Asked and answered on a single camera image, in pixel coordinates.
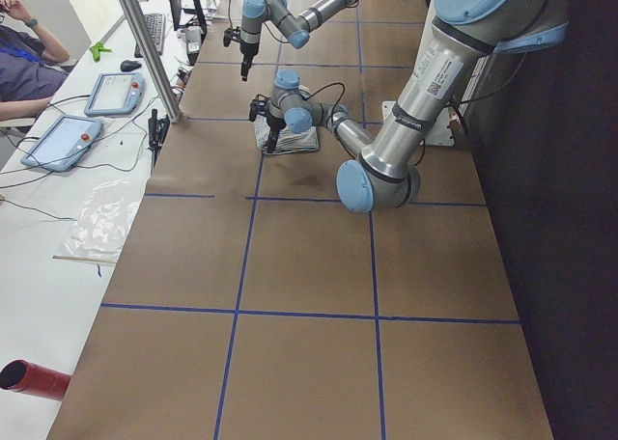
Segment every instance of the computer mouse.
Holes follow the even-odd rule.
[[[120,64],[121,71],[133,71],[135,69],[139,69],[140,67],[142,67],[141,62],[131,61],[129,59],[122,61]]]

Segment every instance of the robotic arm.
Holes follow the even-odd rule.
[[[466,71],[493,53],[533,51],[562,42],[567,5],[568,0],[435,0],[433,39],[375,139],[345,107],[307,100],[295,73],[285,71],[277,75],[272,97],[264,104],[272,116],[269,124],[277,119],[280,129],[287,124],[292,131],[313,124],[333,133],[354,157],[337,174],[339,196],[350,210],[409,203],[420,187],[409,160]]]
[[[320,0],[311,8],[295,17],[288,11],[287,0],[244,0],[240,28],[225,31],[223,45],[231,41],[240,44],[243,55],[240,76],[247,81],[253,58],[260,51],[262,24],[271,21],[295,49],[300,49],[312,32],[345,8],[353,7],[358,0]]]

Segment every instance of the white wall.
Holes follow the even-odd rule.
[[[90,41],[97,42],[109,20],[116,20],[123,10],[118,0],[70,0]]]
[[[78,59],[88,49],[90,38],[86,33],[70,0],[21,0],[40,23],[50,29]],[[6,17],[6,25],[22,32],[29,32],[23,23]]]

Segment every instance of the silver pole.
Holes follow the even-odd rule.
[[[144,56],[146,67],[154,81],[154,87],[163,102],[165,110],[167,110],[167,116],[170,122],[175,123],[181,119],[183,112],[176,101],[176,96],[169,85],[163,64],[156,53],[155,43],[151,39],[148,28],[146,28],[146,22],[144,21],[144,15],[139,2],[137,0],[119,0],[119,2],[125,13],[128,26],[131,28],[137,45]]]

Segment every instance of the lanyard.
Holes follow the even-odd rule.
[[[39,59],[37,56],[31,54],[28,51],[25,51],[23,49],[14,48],[10,46],[9,44],[7,44],[4,40],[0,40],[0,43],[6,46],[6,47],[0,46],[0,52],[4,52],[5,54],[9,54],[14,57],[22,58],[30,62],[36,62],[37,64],[41,63],[41,59]]]

